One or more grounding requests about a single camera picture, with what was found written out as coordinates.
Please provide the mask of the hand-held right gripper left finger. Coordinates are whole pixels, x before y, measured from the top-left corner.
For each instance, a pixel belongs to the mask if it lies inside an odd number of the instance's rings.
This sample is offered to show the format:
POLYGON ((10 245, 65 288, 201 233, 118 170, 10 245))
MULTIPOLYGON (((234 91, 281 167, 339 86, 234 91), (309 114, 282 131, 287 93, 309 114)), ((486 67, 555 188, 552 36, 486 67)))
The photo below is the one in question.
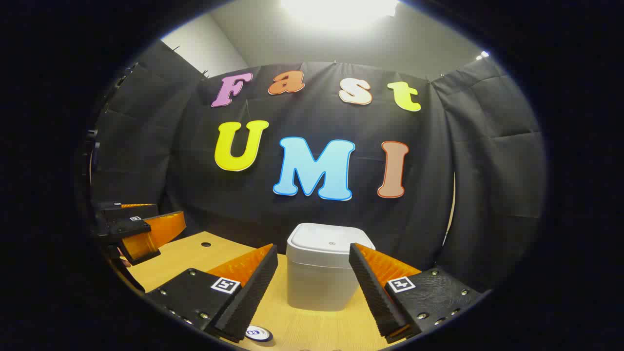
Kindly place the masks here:
POLYGON ((145 297, 200 332, 238 343, 277 267, 277 248, 268 244, 209 271, 186 269, 145 297))

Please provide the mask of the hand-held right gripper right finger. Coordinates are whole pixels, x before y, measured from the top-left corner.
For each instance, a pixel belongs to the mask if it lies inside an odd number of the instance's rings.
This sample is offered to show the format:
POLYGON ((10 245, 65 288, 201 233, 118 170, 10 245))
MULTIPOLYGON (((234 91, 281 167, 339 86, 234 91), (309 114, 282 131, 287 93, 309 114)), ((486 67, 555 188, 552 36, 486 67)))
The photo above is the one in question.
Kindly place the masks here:
POLYGON ((359 243, 350 245, 349 263, 388 344, 440 329, 489 294, 439 267, 421 271, 359 243))

